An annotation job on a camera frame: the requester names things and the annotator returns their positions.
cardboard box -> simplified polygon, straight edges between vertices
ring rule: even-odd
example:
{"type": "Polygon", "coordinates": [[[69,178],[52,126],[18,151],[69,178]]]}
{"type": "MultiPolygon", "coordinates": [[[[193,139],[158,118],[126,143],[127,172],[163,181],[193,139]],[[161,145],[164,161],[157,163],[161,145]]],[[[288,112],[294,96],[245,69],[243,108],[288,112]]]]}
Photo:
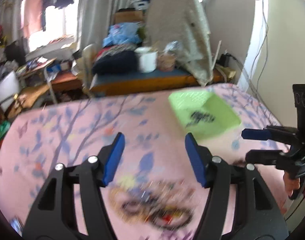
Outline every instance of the cardboard box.
{"type": "Polygon", "coordinates": [[[142,22],[143,20],[143,11],[118,12],[115,13],[114,23],[142,22]]]}

window sill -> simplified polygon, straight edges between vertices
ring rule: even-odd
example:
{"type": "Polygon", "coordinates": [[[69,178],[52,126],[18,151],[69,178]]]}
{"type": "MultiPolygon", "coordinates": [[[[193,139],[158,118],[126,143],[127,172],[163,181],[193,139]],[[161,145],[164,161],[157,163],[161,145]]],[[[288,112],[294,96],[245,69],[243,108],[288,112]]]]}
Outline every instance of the window sill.
{"type": "Polygon", "coordinates": [[[26,61],[33,60],[34,58],[37,58],[37,57],[41,57],[49,52],[60,50],[62,46],[66,45],[66,44],[70,44],[72,42],[74,42],[74,37],[69,37],[65,40],[58,41],[56,43],[47,44],[46,46],[44,46],[42,48],[37,48],[36,50],[29,52],[26,55],[26,61]]]}

blue plastic bag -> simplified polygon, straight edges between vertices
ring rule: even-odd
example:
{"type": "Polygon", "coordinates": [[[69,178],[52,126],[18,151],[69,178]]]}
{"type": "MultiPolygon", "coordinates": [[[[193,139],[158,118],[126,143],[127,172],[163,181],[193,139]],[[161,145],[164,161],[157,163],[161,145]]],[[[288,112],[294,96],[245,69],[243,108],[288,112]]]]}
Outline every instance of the blue plastic bag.
{"type": "Polygon", "coordinates": [[[103,47],[127,43],[141,43],[136,23],[118,23],[109,27],[109,35],[103,40],[103,47]]]}

human hand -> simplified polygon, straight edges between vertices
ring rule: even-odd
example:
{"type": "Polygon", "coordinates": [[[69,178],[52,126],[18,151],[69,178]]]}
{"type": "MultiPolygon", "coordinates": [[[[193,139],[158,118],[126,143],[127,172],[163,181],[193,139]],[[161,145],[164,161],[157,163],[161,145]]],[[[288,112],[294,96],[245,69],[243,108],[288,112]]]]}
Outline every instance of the human hand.
{"type": "Polygon", "coordinates": [[[283,180],[285,184],[285,190],[289,196],[293,194],[294,190],[300,188],[300,179],[290,179],[289,173],[286,171],[283,176],[283,180]]]}

orange cloth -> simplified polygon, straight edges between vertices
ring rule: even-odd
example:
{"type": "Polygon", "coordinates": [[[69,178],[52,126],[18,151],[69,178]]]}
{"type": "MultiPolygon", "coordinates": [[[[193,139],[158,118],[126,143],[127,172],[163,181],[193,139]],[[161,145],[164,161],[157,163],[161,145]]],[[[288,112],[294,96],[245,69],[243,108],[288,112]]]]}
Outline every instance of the orange cloth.
{"type": "Polygon", "coordinates": [[[24,36],[26,38],[43,29],[41,23],[42,9],[43,0],[26,0],[24,12],[24,36]]]}

